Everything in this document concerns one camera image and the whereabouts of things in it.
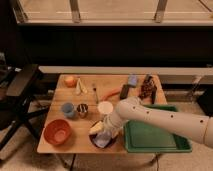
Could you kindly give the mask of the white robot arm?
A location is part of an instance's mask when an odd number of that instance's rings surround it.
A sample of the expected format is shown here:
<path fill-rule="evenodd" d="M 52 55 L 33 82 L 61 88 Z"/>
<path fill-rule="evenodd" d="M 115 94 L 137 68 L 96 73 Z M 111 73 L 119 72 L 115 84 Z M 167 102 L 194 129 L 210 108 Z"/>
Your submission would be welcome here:
<path fill-rule="evenodd" d="M 120 100 L 99 126 L 90 128 L 89 134 L 115 132 L 130 120 L 145 122 L 213 148 L 213 117 L 148 108 L 138 97 Z"/>

